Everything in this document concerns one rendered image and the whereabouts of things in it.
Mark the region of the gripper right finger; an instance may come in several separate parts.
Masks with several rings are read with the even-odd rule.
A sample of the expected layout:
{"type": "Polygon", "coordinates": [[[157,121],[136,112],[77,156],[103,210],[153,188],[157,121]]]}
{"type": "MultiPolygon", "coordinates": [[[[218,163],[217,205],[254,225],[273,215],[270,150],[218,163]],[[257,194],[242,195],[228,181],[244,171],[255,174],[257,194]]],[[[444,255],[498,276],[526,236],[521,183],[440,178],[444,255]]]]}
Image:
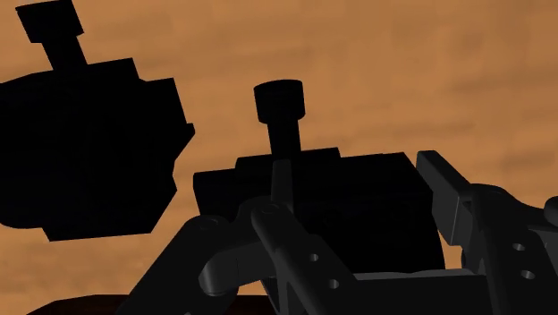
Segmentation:
{"type": "Polygon", "coordinates": [[[470,183],[435,150],[420,151],[416,168],[440,234],[485,277],[493,315],[558,315],[558,215],[470,183]]]}

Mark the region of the black block with knob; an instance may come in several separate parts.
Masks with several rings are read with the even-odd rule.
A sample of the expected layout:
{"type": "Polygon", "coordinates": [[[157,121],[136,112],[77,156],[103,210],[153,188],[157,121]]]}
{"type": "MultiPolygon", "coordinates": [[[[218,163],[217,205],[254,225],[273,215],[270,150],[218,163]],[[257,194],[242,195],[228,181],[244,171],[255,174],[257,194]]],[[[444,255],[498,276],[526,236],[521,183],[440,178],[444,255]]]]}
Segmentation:
{"type": "Polygon", "coordinates": [[[17,7],[51,69],[0,83],[0,225],[51,241],[148,234],[195,129],[171,78],[87,62],[72,0],[17,7]]]}
{"type": "Polygon", "coordinates": [[[431,213],[433,193],[404,153],[344,157],[336,147],[302,149],[301,81],[261,83],[254,97],[271,151],[240,157],[232,168],[194,174],[201,214],[233,221],[243,201],[271,194],[273,163],[287,159],[294,216],[351,272],[412,273],[445,267],[431,213]]]}

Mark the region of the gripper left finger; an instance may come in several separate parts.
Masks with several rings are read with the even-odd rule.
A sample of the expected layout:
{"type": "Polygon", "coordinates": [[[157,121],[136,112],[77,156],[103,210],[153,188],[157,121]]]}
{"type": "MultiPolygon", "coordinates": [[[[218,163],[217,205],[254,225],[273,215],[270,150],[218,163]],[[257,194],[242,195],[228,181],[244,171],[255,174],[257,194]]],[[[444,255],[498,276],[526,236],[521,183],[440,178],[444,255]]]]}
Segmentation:
{"type": "Polygon", "coordinates": [[[289,160],[273,164],[272,193],[228,223],[188,220],[115,315],[225,315],[240,286],[274,277],[278,315],[359,315],[358,281],[292,214],[289,160]]]}

